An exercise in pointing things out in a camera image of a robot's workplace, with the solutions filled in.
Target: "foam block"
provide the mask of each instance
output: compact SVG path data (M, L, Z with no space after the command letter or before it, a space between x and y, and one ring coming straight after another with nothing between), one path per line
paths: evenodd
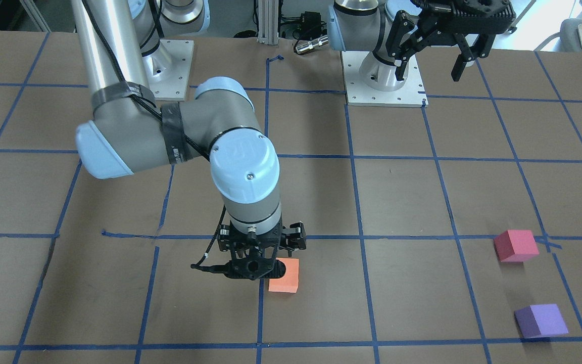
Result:
M530 230L507 230L494 239L501 262L525 262L539 254Z
M277 260L284 263L286 272L282 278L268 280L268 292L297 292L300 260L296 258L278 258Z
M515 318L522 336L527 339L559 336L569 332L556 304L534 304L518 309Z

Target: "robotic arm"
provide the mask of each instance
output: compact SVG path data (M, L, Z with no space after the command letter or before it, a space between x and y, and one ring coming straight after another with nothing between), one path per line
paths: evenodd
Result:
M277 253L305 249L305 230L302 223L282 226L279 161L258 130L242 86L231 78L211 78L199 85L194 101L164 104L159 111L127 0L71 4L94 110L94 120L76 131L88 172L102 179L121 177L205 157L230 216L213 240L230 251L231 260L192 267L253 281L284 275Z
M459 46L451 76L459 81L464 67L489 55L495 35L505 32L515 13L510 0L411 0L418 17L388 0L335 0L330 7L329 42L337 51L372 51L382 65L396 67L396 81L407 76L409 59L427 46ZM470 46L469 34L478 34Z

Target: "light blue joint cap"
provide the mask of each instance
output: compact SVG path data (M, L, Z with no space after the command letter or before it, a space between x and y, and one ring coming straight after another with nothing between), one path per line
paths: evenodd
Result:
M129 12L131 12L131 18L136 19L136 17L143 11L145 8L145 4L148 3L148 0L127 0L129 3Z
M254 129L235 129L213 145L210 175L224 197L256 203L275 189L280 163L269 138Z
M333 5L329 5L329 22L327 23L327 34L329 35L329 44L335 51L345 51L345 41L343 34L340 32L338 17L335 15Z
M387 3L385 3L385 13L390 17L391 21L395 20L399 10L401 10L401 0L387 0Z
M204 0L204 23L201 25L199 32L204 32L208 29L210 25L210 7L208 6L208 0Z
M204 83L201 83L201 85L197 87L195 92L195 99L198 99L201 94L208 92L209 90L229 90L230 92L242 95L244 99L249 101L253 111L255 111L255 106L253 105L253 102L250 101L249 95L247 95L244 87L242 87L239 82L233 80L232 78L224 76L208 78L208 80L206 80Z
M76 129L76 147L82 164L95 178L107 179L134 174L92 121L81 124Z

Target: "grid line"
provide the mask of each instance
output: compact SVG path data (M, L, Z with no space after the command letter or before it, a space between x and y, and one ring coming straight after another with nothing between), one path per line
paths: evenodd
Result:
M569 297L570 302L572 303L573 311L574 311L574 313L576 315L576 319L578 320L578 323L580 325L580 331L582 331L582 316L580 316L578 305L576 304L576 301L573 298L572 290L570 290L570 286L567 283L567 279L565 278L565 273L563 272L563 268L561 267L561 263L558 260L558 256L556 255L556 253L552 253L552 256L554 257L554 263L556 263L556 269L558 269L558 272L561 275L561 281L563 281L563 286L565 288L565 291L567 292L567 296Z
M570 123L572 124L572 127L573 127L574 131L576 132L576 136L578 136L578 139L580 140L580 143L582 144L582 135L580 134L580 131L578 130L578 127L576 126L576 123L574 122L572 115L570 114L570 111L567 108L567 105L565 105L563 98L561 97L560 92L558 92L558 89L556 88L554 81L552 81L552 77L549 75L549 72L547 72L547 68L545 68L545 64L543 64L543 60L538 55L538 52L534 52L534 54L536 55L536 58L538 58L538 63L540 63L540 66L543 68L543 71L545 72L545 76L547 76L547 79L549 80L549 83L552 85L552 88L554 89L556 96L558 96L558 100L561 102L561 105L563 106L563 110L565 111L567 118L569 118Z
M44 50L44 46L46 45L46 41L49 39L49 34L50 33L46 33L46 35L44 36L44 40L42 40L42 44L39 46L39 49L37 50L37 55L35 55L33 63L30 65L30 69L26 73L26 78L24 78L24 82L22 83L21 87L19 88L19 92L17 93L17 96L15 97L15 100L13 101L9 112L7 113L6 118L4 119L4 121L2 123L2 126L0 127L0 138L2 137L2 133L3 133L4 129L6 128L8 122L10 120L10 117L12 117L12 113L15 111L15 107L17 106L19 99L21 99L21 94L24 92L26 83L28 83L28 80L30 80L30 76L33 74L35 66L37 65L37 61L39 60L39 56L41 56L42 51Z
M25 87L87 87L87 85L52 85L52 84L43 84L43 83L27 83L28 79L30 78L30 73L32 72L32 70L35 67L35 64L37 63L37 60L39 59L39 55L41 53L42 48L44 47L44 44L46 43L46 39L49 36L49 34L46 35L46 37L44 38L44 42L42 42L42 46L40 47L39 53L37 54L35 60L34 60L34 64L31 67L31 70L29 71L29 74L26 77L26 80L24 83L0 83L0 85L11 85L11 86L17 86L17 87L21 87L19 93L18 93L18 97L16 97L16 101L14 102L13 107L11 108L11 110L9 111L9 115L7 116L7 119L5 120L4 124L2 125L2 128L0 129L0 134L3 132L3 129L7 123L7 120L9 119L10 115L12 114L13 110L14 110L14 106L16 105L16 103L19 101L19 97L21 96L21 93L23 91L23 89L25 89ZM270 89L269 88L269 63L276 60L276 59L283 59L281 56L277 56L276 58L273 58L272 60L267 59L266 60L266 88L265 89L259 89L259 88L246 88L246 90L263 90L264 92L266 92L266 110L265 110L265 134L267 134L268 136L268 117L269 117L269 110L268 110L268 101L269 101L269 93L270 92L297 92L297 93L341 93L344 94L345 92L343 92L342 90L293 90L293 89ZM542 63L542 61L539 58L539 62L541 63L541 66L543 68L544 65ZM580 136L580 133L577 129L577 127L575 126L575 124L573 123L572 117L571 115L568 113L567 108L565 107L565 103L582 103L582 101L568 101L568 100L563 100L561 99L559 93L557 92L550 76L547 74L547 71L545 70L545 73L547 74L547 77L550 81L550 83L552 83L552 86L554 86L554 90L557 93L558 96L558 100L548 100L548 99L516 99L516 98L495 98L493 97L493 95L491 94L489 85L485 79L485 77L483 76L483 73L480 69L480 73L482 74L482 78L485 82L485 86L487 86L487 90L490 93L489 97L459 97L459 96L455 96L455 95L429 95L430 97L434 97L434 98L455 98L455 99L483 99L483 100L491 100L494 103L494 107L496 112L498 113L499 117L499 110L497 108L497 104L495 104L496 100L507 100L507 101L531 101L531 102L561 102L563 104L563 107L566 110L566 113L568 115L568 117L570 118L570 121L572 122L573 127L575 128L575 131L577 132L581 142L582 142L582 138ZM309 239L328 239L328 238L349 238L349 239L353 239L353 240L360 240L361 242L361 249L362 249L362 260L363 260L363 272L365 275L365 280L366 280L366 293L367 293L367 297L368 297L368 304L369 304L369 313L370 313L370 326L372 329L372 341L352 341L352 342L317 342L317 343L268 343L265 344L263 343L263 339L262 339L262 324L263 324L263 303L264 303L264 282L261 280L260 281L260 286L259 286L259 309L258 309L258 338L257 338L257 342L256 343L201 343L201 344L143 344L143 342L141 341L141 339L139 338L139 343L137 345L25 345L24 341L25 341L25 333L23 332L23 339L20 339L20 344L19 345L0 345L0 350L16 350L16 359L14 359L13 362L17 362L19 359L19 352L24 351L24 350L28 350L28 351L33 351L33 350L136 350L137 351L137 357L139 360L139 352L141 350L159 350L159 349L212 349L212 348L236 348L236 349L240 349L240 348L256 348L257 349L257 364L260 364L261 362L261 349L262 347L267 347L267 348L282 348L282 347L291 347L291 348L301 348L301 347L336 347L336 346L371 346L374 348L374 354L375 354L375 361L379 362L379 357L378 357L378 348L379 346L418 346L418 345L468 345L468 344L483 344L483 346L485 347L485 354L487 355L487 359L488 362L490 362L490 357L489 357L489 353L488 353L488 346L487 344L503 344L503 343L530 343L530 342L582 342L582 337L554 337L554 338L544 338L544 339L522 339L522 338L503 338L503 339L488 339L483 337L482 339L459 339L459 340L415 340L415 341L378 341L376 338L376 332L375 332L375 325L374 325L374 317L373 317L373 308L372 308L372 301L371 301L371 295L370 295L370 291L369 291L369 277L367 276L367 262L366 262L366 257L365 257L365 244L364 244L364 240L372 240L372 239L381 239L381 238L396 238L396 239L401 239L401 240L426 240L426 239L431 239L431 238L435 238L435 239L447 239L447 240L455 240L456 244L459 247L459 252L460 252L460 258L462 259L462 265L465 265L465 260L464 260L464 256L463 256L463 251L461 250L461 244L460 244L460 240L464 240L464 239L488 239L488 238L494 238L494 235L457 235L457 230L455 229L455 223L453 220L453 215L452 215L452 210L450 207L450 201L448 201L448 197L447 197L447 193L446 193L446 186L444 184L444 179L443 179L443 175L441 174L441 168L439 166L439 161L441 160L453 160L453 161L496 161L496 162L515 162L518 164L519 168L520 168L520 162L533 162L533 163L582 163L582 161L574 161L574 160L546 160L546 159L518 159L517 155L515 154L515 149L513 148L513 146L510 143L514 158L513 159L476 159L476 158L455 158L455 157L437 157L436 154L434 153L434 142L432 141L431 135L430 135L430 131L428 130L429 133L429 138L430 138L430 146L432 147L432 151L433 151L433 155L434 157L411 157L411 156L374 156L374 155L354 155L353 154L353 141L352 141L352 136L351 136L351 130L349 128L349 113L348 113L348 109L347 109L347 105L345 105L346 108L346 120L347 120L347 127L348 127L348 139L349 139L349 145L350 145L350 154L349 155L279 155L279 157L285 157L285 158L349 158L351 160L351 166L352 166L352 173L353 173L353 180L354 180L354 192L355 192L355 199L356 199L356 207L357 207L357 219L358 219L358 224L359 224L359 234L358 235L313 235L313 236L308 236ZM427 116L425 115L425 110L422 109L422 113L423 113L423 117L425 120L425 123L427 125ZM507 133L506 131L506 127L504 127L504 123L503 123L503 129L504 132ZM5 150L2 149L0 150L0 152L3 153L72 153L75 154L77 153L77 151L74 150ZM453 233L454 235L448 235L448 236L424 236L424 237L409 237L409 236L393 236L393 237L382 237L382 236L366 236L363 234L363 230L362 230L362 217L361 217L361 212L360 212L360 201L358 200L358 185L357 185L357 180L356 180L356 171L355 171L355 159L421 159L421 160L433 160L438 168L438 173L439 173L439 178L440 178L440 182L441 185L443 187L443 192L445 194L446 197L446 203L447 203L447 208L449 211L449 215L450 215L450 219L451 219L451 226L453 227ZM78 163L78 166L76 167L76 173L74 173L74 179L72 180L72 185L69 189L69 193L67 194L67 199L65 200L65 205L63 207L62 210L62 214L60 216L60 219L58 221L58 226L56 227L56 232L54 234L7 234L7 233L0 233L0 237L11 237L11 238L51 238L51 246L55 246L55 240L56 238L59 236L59 230L60 230L60 225L62 224L62 220L64 218L65 212L67 210L67 207L69 205L69 200L71 198L71 194L74 188L74 184L76 182L76 179L78 177L78 173L79 170L81 168L81 162ZM168 196L169 196L169 191L170 191L170 187L171 187L171 183L172 183L172 173L173 170L171 172L171 176L170 176L170 181L169 181L169 186L168 186L168 193L166 194L166 197L164 199L164 205L163 205L163 209L162 209L162 218L160 221L160 226L162 226L163 221L164 221L164 217L165 217L165 213L166 213L166 209L167 209L167 205L168 205ZM524 179L525 185L527 186L527 192L529 193L529 197L531 198L531 202L534 203L534 209L536 210L536 213L538 215L538 209L535 206L535 201L534 201L534 197L533 194L531 193L530 189L528 188L528 184L526 182L526 177L524 176L524 172L522 171L522 169L520 168L520 173L522 173L522 177ZM537 240L543 240L538 241L538 243L540 244L545 244L548 249L549 247L557 247L559 249L562 249L561 246L559 246L558 244L552 244L550 243L548 240L549 239L554 239L554 240L582 240L582 237L569 237L569 236L548 236L547 233L545 233L545 231L542 229L543 225L542 225L542 220L539 217L539 222L541 225L541 230L543 231L543 235L542 237L536 237ZM116 233L109 233L106 231L102 232L102 235L105 235L107 237L115 237L115 238L132 238L132 237L143 237L143 238L153 238L153 239L208 239L211 236L210 235L157 235L156 236L150 236L150 235L129 235L129 234L116 234ZM157 259L158 259L158 251L159 251L159 247L155 247L155 260L153 262L153 270L152 270L152 274L150 276L150 287L152 287L153 285L153 280L154 280L154 276L155 276L155 270L156 270L156 264L157 264ZM554 256L554 260L556 262L557 265L557 269L559 271L559 274L561 275L561 278L563 280L564 286L566 288L566 291L568 293L568 297L570 297L570 301L572 302L572 306L575 310L575 313L577 315L577 318L579 320L579 323L581 324L581 329L582 329L582 318L580 318L580 313L579 313L579 309L575 304L575 301L573 300L573 295L571 293L571 290L568 286L568 283L566 282L566 279L564 278L564 273L562 271L562 268L560 266L560 262L556 256L556 253L552 253ZM42 284L42 279L43 279L43 275L45 275L46 272L46 268L48 267L48 264L50 262L50 256L49 259L46 262L46 266L44 267L44 274L42 274L42 277L38 283L38 287L37 290L35 292L35 298L34 298L34 303L31 306L31 310L29 311L29 316L26 320L26 325L30 325L30 321L32 319L32 312L34 311L34 305L37 304L36 300L39 297L39 291L41 290L41 284ZM470 283L470 279L469 276L467 276L467 283L469 284L469 289L471 290L471 300L474 301L474 295L472 292L472 286ZM151 299L151 292L150 292L150 288L148 288L148 296L146 297L146 302L145 302L145 309L143 312L143 322L141 323L141 337L144 338L144 330L145 330L145 326L147 323L147 316L149 314L149 306L150 306L150 299ZM480 317L479 317L479 313L478 310L476 309L476 318L478 320L478 327L480 328L480 334L482 334L482 329L481 329L481 322L480 322Z
M71 149L10 149L0 148L0 153L18 154L78 154L78 150ZM277 154L279 158L287 159L349 159L345 154ZM354 159L398 159L415 161L434 161L434 157L428 155L354 155ZM465 162L524 162L524 163L556 163L556 164L582 164L582 159L532 159L532 158L496 158L496 157L438 157L440 161L465 161Z
M450 339L450 340L400 340L400 341L314 341L264 343L266 348L334 348L334 347L372 347L378 346L455 346L479 345L482 339ZM523 337L487 338L489 345L518 343L582 343L582 336L559 336L525 339ZM57 345L23 345L22 351L45 350L212 350L212 349L254 349L258 343L162 343L162 344L57 344ZM0 345L0 351L12 351L18 345Z
M491 98L491 102L494 106L495 113L497 114L497 118L500 122L502 130L504 132L504 136L506 138L507 143L509 144L509 148L511 149L511 154L513 154L513 159L515 159L515 164L518 166L518 170L520 172L520 176L522 177L522 182L524 183L524 188L527 190L527 194L529 195L529 200L531 200L531 205L533 206L533 211L536 213L536 219L538 219L538 224L540 225L541 233L543 233L543 237L545 238L545 245L547 249L547 253L551 251L549 245L547 244L547 231L545 230L545 225L543 224L543 218L538 211L538 205L536 204L536 200L534 199L534 194L531 191L531 186L529 186L529 181L527 180L526 175L524 175L524 170L522 169L522 164L518 159L518 154L515 152L515 147L513 146L513 141L511 141L511 136L509 136L509 131L506 129L506 124L504 123L504 119L502 118L502 113L497 106L497 102L495 102L493 92L491 91L491 87L489 86L489 82L487 77L482 70L482 66L480 62L477 63L477 68L480 71L480 76L482 76L482 81L484 82L485 87L487 88L487 92L489 97Z
M21 351L23 345L26 343L26 336L28 335L28 330L30 329L30 323L33 320L33 315L35 314L35 308L37 308L37 302L39 301L39 294L42 291L42 287L44 286L44 278L46 278L46 274L49 271L49 265L51 264L51 260L53 258L53 252L55 251L55 244L56 240L58 239L58 235L60 235L60 228L62 227L62 222L64 221L64 216L66 216L67 209L69 208L69 203L71 202L71 197L73 196L73 191L76 186L76 181L78 180L78 176L80 173L80 169L82 167L82 162L78 161L78 165L76 166L76 170L73 173L73 178L71 179L71 185L69 186L69 191L67 192L67 196L64 200L64 205L62 206L62 211L60 212L60 218L58 219L58 223L56 223L54 237L51 239L51 244L48 247L48 254L46 257L46 261L44 263L44 268L42 268L42 273L39 276L39 281L37 282L37 287L35 288L35 294L33 295L33 300L30 303L30 308L28 309L28 315L26 316L26 321L24 323L24 329L21 332L21 337L19 337L19 344L15 351L15 356L13 357L12 364L17 364L19 362L19 357L21 355Z
M446 210L448 210L448 217L450 219L451 228L453 230L453 235L455 237L455 244L457 245L457 252L459 253L460 262L462 263L462 269L464 270L464 278L466 279L466 285L468 287L468 293L471 296L471 304L473 304L473 312L475 314L475 320L477 321L477 329L480 333L480 340L484 350L484 354L487 357L487 364L492 364L491 353L489 351L489 346L487 344L487 335L484 333L484 327L482 325L482 318L480 316L480 309L477 306L477 300L475 299L475 291L473 289L473 283L471 282L471 274L466 263L466 257L464 256L464 249L462 248L462 243L459 239L459 234L457 233L457 226L455 225L455 218L453 217L453 209L451 208L450 199L448 198L448 191L446 190L446 184L444 182L444 175L442 173L442 168L439 164L439 159L437 157L437 151L434 147L434 139L432 138L432 133L430 132L430 125L428 124L428 116L425 112L425 101L421 108L421 113L423 116L423 122L425 124L425 130L428 134L428 141L430 142L430 149L432 150L432 156L434 156L434 165L437 168L437 175L439 176L439 182L442 187L442 193L444 194L444 201L446 203Z
M515 159L517 159L517 154L515 152L515 148L513 146L513 143L511 142L511 138L509 137L509 133L508 133L508 131L506 129L506 124L504 124L504 120L503 120L502 115L500 113L500 110L499 110L499 108L497 106L497 103L495 102L493 93L491 92L491 87L489 86L489 83L487 81L487 77L483 73L482 66L481 66L480 62L477 63L477 67L478 67L478 70L480 71L480 75L482 76L482 80L483 80L485 86L487 86L487 92L489 93L489 96L492 99L492 102L493 102L494 108L495 108L495 112L497 113L498 119L499 119L499 121L500 121L500 123L501 123L501 125L503 127L503 131L504 131L504 134L506 136L506 139L507 139L507 141L509 143L509 147L511 148L511 151L513 152L513 157ZM551 78L549 78L548 74L547 74L547 77L548 77L550 83L552 83L552 80L551 80ZM559 101L562 102L562 99L561 99L560 95L558 94L558 92L556 92L556 95L558 96ZM523 180L523 182L525 184L525 187L527 189L527 193L529 193L529 198L531 198L531 203L533 204L533 209L536 212L536 217L538 218L538 222L540 224L541 232L543 233L543 238L545 238L545 243L547 244L547 251L550 252L551 250L550 250L550 247L548 246L548 241L549 241L548 235L547 235L547 232L545 231L545 226L543 226L543 220L542 220L542 217L540 215L540 212L538 211L538 206L536 205L536 201L534 200L534 195L531 192L531 188L529 187L529 182L527 182L526 175L524 175L524 170L522 170L522 166L520 165L520 162L519 161L516 161L515 163L517 164L518 169L520 170L520 174L522 175L522 180ZM560 263L557 261L556 253L552 253L552 255L553 255L554 259L556 260L557 270L558 270L558 272L559 272L559 274L561 276L561 279L563 279L563 281L564 281L563 270L562 270L562 268L560 266ZM570 298L570 300L573 300L573 298L572 298L572 292L570 291L569 286L566 285L566 284L565 284L565 289L566 289L567 295ZM578 318L578 320L580 322L581 319L580 319L580 313L579 313L578 307L575 306L575 305L572 305L572 306L574 308L574 313L575 313L576 317Z
M352 180L354 184L354 203L356 205L356 222L358 224L358 239L361 246L361 261L363 263L363 280L365 281L365 297L367 299L367 311L370 320L370 331L372 334L372 343L378 341L376 336L376 319L374 318L374 304L372 303L372 292L370 288L369 270L367 269L367 253L365 252L365 234L363 233L363 216L361 213L360 195L358 193L358 177L356 175L356 160L354 159L354 139L352 138L352 128L349 122L349 106L345 107L345 122L347 125L347 143L349 146L349 162L352 168ZM374 362L380 364L381 357L378 351L378 345L373 345Z
M143 320L140 323L140 332L138 334L138 348L134 357L134 364L140 363L142 346L145 341L145 331L148 327L148 315L150 315L150 304L152 303L152 292L154 291L154 279L157 275L157 264L159 263L159 247L154 247L154 257L152 259L152 271L150 272L150 283L148 284L148 294L145 297L145 308L143 309Z

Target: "brown table surface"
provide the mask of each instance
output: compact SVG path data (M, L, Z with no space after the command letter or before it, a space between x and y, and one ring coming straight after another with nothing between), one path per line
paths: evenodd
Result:
M348 106L335 51L194 42L190 85L240 81L280 156L298 293L190 269L208 164L94 179L77 35L0 32L0 362L582 362L582 54L494 50L454 83L458 51L427 49L430 105L397 109ZM540 256L499 263L507 229ZM569 334L521 339L546 303Z

